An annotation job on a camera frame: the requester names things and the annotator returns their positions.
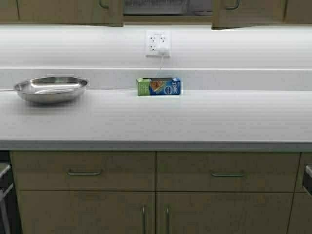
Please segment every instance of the beige cabinet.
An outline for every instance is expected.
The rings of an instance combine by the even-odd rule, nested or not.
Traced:
[[[214,0],[213,28],[282,23],[285,2],[285,0]]]
[[[153,193],[22,191],[24,234],[154,234]]]
[[[311,8],[311,0],[288,0],[285,22],[312,23]]]
[[[158,234],[286,234],[292,194],[158,193]]]
[[[0,0],[0,23],[10,23],[19,19],[16,0]]]
[[[310,234],[312,223],[312,196],[296,193],[292,204],[292,215],[288,234]]]
[[[18,0],[23,22],[57,24],[123,23],[123,0]]]
[[[19,190],[154,191],[155,152],[11,152]]]
[[[157,153],[158,191],[293,192],[299,153]]]

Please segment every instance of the ziploc bag box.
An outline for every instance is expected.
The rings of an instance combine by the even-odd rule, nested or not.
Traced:
[[[138,78],[137,95],[179,95],[181,80],[179,78]]]

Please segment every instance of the outlet cover plate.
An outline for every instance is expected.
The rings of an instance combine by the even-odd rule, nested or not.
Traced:
[[[171,54],[171,32],[168,30],[148,30],[145,38],[145,53],[148,57],[161,57],[158,47],[164,46]]]

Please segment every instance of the metal bowl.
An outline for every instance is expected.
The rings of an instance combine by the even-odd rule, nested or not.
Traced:
[[[82,95],[88,81],[74,77],[46,77],[31,79],[14,86],[24,100],[35,103],[59,103]]]

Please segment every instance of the electrical outlet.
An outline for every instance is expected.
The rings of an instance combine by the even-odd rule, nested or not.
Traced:
[[[166,57],[171,53],[171,33],[170,31],[146,31],[146,56],[161,57],[164,53]]]
[[[156,45],[154,43],[149,44],[150,51],[156,51]]]

